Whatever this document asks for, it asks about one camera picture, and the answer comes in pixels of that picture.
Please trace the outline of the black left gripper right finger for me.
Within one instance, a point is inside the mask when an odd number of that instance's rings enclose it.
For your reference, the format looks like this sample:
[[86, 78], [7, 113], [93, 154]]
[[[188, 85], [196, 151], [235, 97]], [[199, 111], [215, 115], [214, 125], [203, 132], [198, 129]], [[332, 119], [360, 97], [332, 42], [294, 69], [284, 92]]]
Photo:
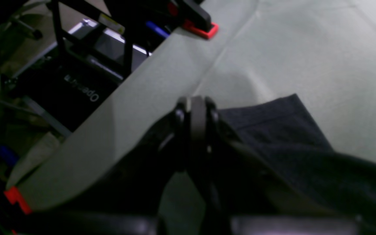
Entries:
[[247, 146], [209, 98], [192, 99], [190, 177], [208, 204], [213, 233], [376, 235], [360, 215], [318, 204]]

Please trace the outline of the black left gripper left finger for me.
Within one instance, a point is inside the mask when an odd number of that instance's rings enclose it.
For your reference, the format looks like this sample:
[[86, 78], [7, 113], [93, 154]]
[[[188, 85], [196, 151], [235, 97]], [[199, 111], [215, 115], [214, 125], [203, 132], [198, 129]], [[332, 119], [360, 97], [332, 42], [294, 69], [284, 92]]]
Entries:
[[165, 234], [158, 207], [176, 171], [171, 156], [189, 117], [186, 98], [155, 122], [103, 177], [78, 196], [46, 213], [47, 235]]

